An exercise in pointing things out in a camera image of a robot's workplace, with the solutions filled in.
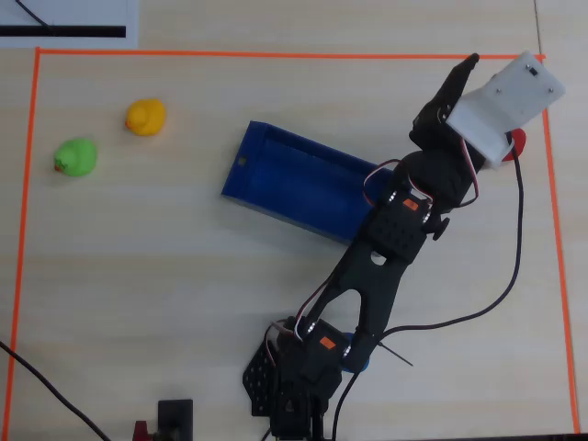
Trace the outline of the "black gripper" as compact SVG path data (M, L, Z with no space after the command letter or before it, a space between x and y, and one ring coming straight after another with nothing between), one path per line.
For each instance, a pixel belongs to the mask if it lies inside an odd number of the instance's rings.
M441 85L434 99L427 103L413 120L409 132L410 140L421 151L408 157L408 170L417 174L432 172L440 174L449 169L459 174L478 173L484 159L468 147L470 161L463 151L462 137L448 126L447 120L461 98L469 75L480 60L478 53L472 53L457 64Z

